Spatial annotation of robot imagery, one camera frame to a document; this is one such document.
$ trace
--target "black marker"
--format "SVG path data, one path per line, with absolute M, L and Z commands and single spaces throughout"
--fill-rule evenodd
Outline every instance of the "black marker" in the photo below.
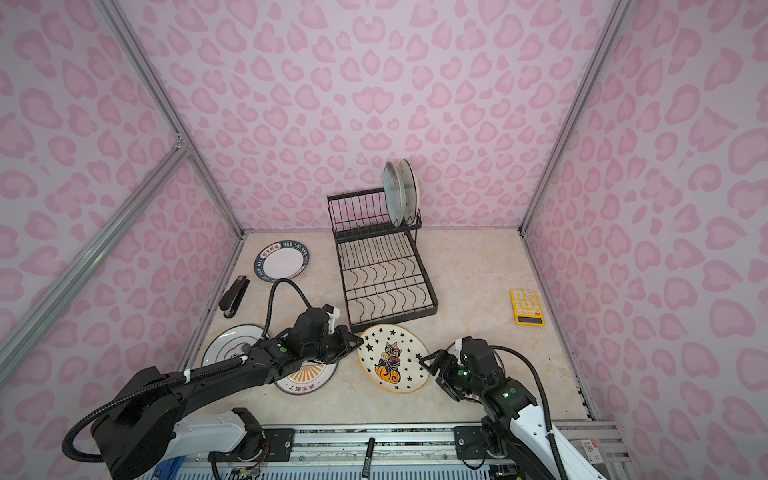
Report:
M 368 439 L 368 450 L 366 450 L 366 461 L 362 464 L 362 477 L 368 478 L 371 475 L 371 458 L 373 457 L 373 445 L 376 443 L 376 439 L 373 437 Z

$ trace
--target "plate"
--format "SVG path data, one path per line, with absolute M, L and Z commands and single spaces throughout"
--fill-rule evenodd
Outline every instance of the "plate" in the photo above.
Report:
M 402 209 L 402 218 L 408 225 L 413 225 L 416 223 L 416 214 L 419 212 L 419 182 L 407 160 L 401 160 L 397 167 L 406 191 L 406 205 Z
M 419 359 L 427 347 L 408 330 L 397 325 L 374 325 L 360 336 L 365 343 L 357 359 L 368 377 L 392 393 L 412 393 L 429 381 L 429 372 Z
M 336 363 L 325 365 L 323 363 L 304 362 L 298 372 L 276 381 L 275 385 L 290 395 L 306 395 L 328 383 L 337 366 Z
M 406 189 L 399 170 L 392 162 L 384 165 L 384 198 L 389 219 L 395 227 L 402 222 L 402 210 L 406 204 Z
M 310 251 L 303 243 L 282 240 L 259 252 L 253 262 L 253 271 L 265 282 L 275 282 L 280 278 L 294 278 L 309 262 Z
M 202 366 L 247 354 L 263 331 L 260 326 L 250 323 L 233 326 L 210 343 L 203 355 Z

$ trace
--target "wire rack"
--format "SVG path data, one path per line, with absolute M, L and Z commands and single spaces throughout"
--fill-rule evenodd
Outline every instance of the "wire rack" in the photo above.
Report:
M 405 218 L 405 221 L 395 227 L 389 219 L 383 188 L 332 195 L 328 197 L 328 214 L 336 242 L 406 232 L 422 226 L 422 215 L 417 211 L 415 218 Z
M 401 323 L 437 313 L 438 301 L 415 237 L 416 222 L 395 227 L 384 189 L 328 197 L 349 326 Z

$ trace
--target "orange sunburst design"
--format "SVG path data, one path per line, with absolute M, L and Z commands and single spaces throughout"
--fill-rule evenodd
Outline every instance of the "orange sunburst design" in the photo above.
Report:
M 320 373 L 326 368 L 324 365 L 305 365 L 298 372 L 291 374 L 288 378 L 296 383 L 309 383 L 320 376 Z

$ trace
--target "calculator screen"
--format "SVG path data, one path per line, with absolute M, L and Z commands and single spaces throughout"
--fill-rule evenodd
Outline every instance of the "calculator screen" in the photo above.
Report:
M 523 323 L 544 323 L 544 320 L 536 318 L 535 316 L 519 316 L 518 321 Z

